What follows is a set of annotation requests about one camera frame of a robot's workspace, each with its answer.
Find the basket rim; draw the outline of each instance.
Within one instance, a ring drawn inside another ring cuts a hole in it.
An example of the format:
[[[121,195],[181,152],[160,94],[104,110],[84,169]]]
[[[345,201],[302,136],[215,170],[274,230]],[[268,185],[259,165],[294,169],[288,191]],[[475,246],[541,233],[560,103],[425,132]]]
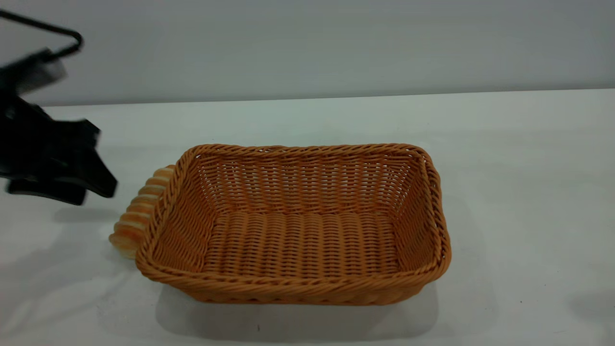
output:
[[[373,153],[374,151],[390,151],[392,153],[413,153],[421,155],[424,158],[425,165],[422,165],[422,167],[425,168],[427,178],[429,179],[429,193],[431,197],[430,210],[432,210],[432,216],[434,218],[434,227],[432,229],[432,236],[435,241],[434,256],[429,264],[419,269],[405,272],[371,276],[340,276],[336,278],[323,277],[307,279],[271,276],[231,276],[211,272],[196,273],[167,267],[153,260],[153,250],[160,237],[157,229],[163,227],[168,220],[173,209],[171,206],[175,203],[178,196],[178,193],[173,192],[181,190],[186,178],[186,175],[182,173],[200,155],[233,154],[234,156],[278,157],[287,154],[292,154],[293,156],[303,156],[304,154],[305,156],[314,156],[326,155],[329,151],[335,151],[338,154],[339,151],[346,151],[358,155]],[[267,286],[268,293],[271,293],[271,286],[280,286],[285,294],[289,294],[290,291],[293,291],[292,287],[294,286],[295,293],[309,295],[313,292],[314,286],[326,286],[326,290],[331,291],[335,289],[348,290],[352,289],[354,286],[360,286],[362,289],[368,287],[378,290],[424,285],[442,276],[451,261],[450,240],[446,229],[446,221],[442,214],[442,199],[440,196],[440,176],[434,168],[431,157],[422,148],[414,145],[402,143],[312,147],[284,147],[280,145],[263,147],[242,147],[239,145],[223,144],[198,145],[184,152],[178,160],[169,185],[158,200],[150,222],[146,227],[144,240],[137,251],[136,263],[142,274],[154,281],[160,281],[174,286],[209,289],[213,291],[222,291],[221,288],[223,286],[225,290],[232,289],[233,292],[254,292],[254,290],[258,290],[259,287]],[[305,287],[312,287],[311,291],[305,291]]]

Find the black cable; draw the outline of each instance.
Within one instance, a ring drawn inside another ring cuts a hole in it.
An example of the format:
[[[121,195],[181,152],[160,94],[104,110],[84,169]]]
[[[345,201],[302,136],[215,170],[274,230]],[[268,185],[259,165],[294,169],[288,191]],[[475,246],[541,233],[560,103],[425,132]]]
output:
[[[62,34],[62,35],[65,35],[65,36],[71,36],[72,38],[77,40],[76,43],[74,43],[74,44],[72,44],[70,46],[67,46],[64,49],[60,49],[57,52],[53,53],[50,56],[50,60],[56,59],[56,58],[62,58],[62,57],[65,57],[67,55],[70,55],[70,54],[73,54],[75,52],[78,52],[79,49],[81,48],[81,46],[83,45],[83,37],[77,31],[61,28],[59,26],[55,26],[55,25],[51,25],[51,24],[47,24],[47,23],[43,23],[43,22],[40,22],[38,20],[35,20],[35,19],[32,19],[32,18],[28,18],[28,17],[24,17],[24,16],[21,16],[21,15],[15,14],[15,13],[11,13],[11,12],[2,10],[2,9],[0,9],[0,17],[6,18],[8,20],[12,20],[13,22],[21,23],[21,24],[24,24],[24,25],[33,26],[35,28],[39,28],[39,29],[42,29],[42,30],[51,31],[52,33]]]

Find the bread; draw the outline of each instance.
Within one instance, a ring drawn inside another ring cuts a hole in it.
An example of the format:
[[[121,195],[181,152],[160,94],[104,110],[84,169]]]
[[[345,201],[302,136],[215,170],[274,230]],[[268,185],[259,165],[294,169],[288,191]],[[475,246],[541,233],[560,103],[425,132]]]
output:
[[[137,249],[143,240],[143,231],[148,226],[149,218],[158,199],[169,184],[174,168],[175,166],[171,165],[156,170],[154,176],[145,182],[138,196],[130,202],[126,212],[114,225],[109,241],[122,256],[135,258]]]

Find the table surface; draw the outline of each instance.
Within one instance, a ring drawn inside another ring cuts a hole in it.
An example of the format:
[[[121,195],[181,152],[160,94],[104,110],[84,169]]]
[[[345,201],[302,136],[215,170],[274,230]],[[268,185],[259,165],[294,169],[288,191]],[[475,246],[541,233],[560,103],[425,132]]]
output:
[[[615,345],[615,90],[50,107],[119,181],[73,207],[0,195],[0,344]],[[382,307],[217,305],[107,241],[144,181],[202,143],[405,142],[442,177],[453,260]]]

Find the woven basket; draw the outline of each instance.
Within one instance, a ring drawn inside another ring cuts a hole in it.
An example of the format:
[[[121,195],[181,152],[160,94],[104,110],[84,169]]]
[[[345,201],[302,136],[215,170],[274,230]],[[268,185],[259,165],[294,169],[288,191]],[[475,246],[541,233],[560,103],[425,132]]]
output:
[[[406,144],[194,147],[137,252],[148,278],[224,303],[391,304],[450,260],[440,178]]]

